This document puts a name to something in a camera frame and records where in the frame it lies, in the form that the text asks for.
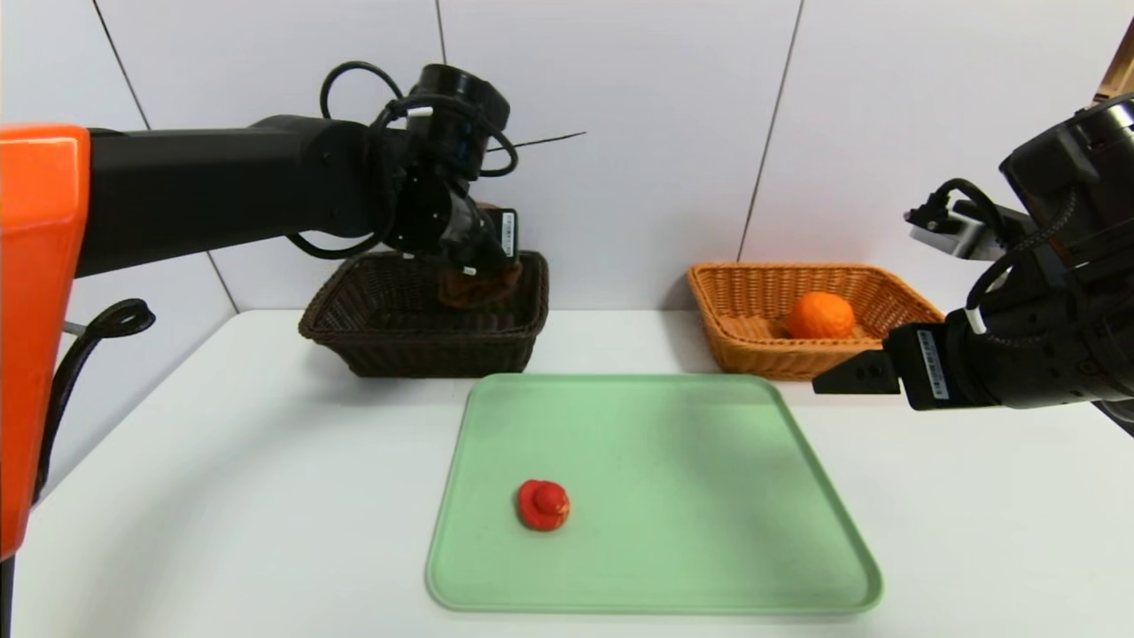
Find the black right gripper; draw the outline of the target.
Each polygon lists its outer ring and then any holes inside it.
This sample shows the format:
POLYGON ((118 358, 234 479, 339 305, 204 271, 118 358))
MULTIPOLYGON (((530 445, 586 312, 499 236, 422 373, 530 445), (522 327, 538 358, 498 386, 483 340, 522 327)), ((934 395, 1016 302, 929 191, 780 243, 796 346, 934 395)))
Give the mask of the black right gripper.
POLYGON ((988 331, 963 311, 911 323, 883 350, 855 354, 812 378, 816 394, 887 395, 915 409, 1030 409, 1109 397, 1108 294, 990 294, 988 331))

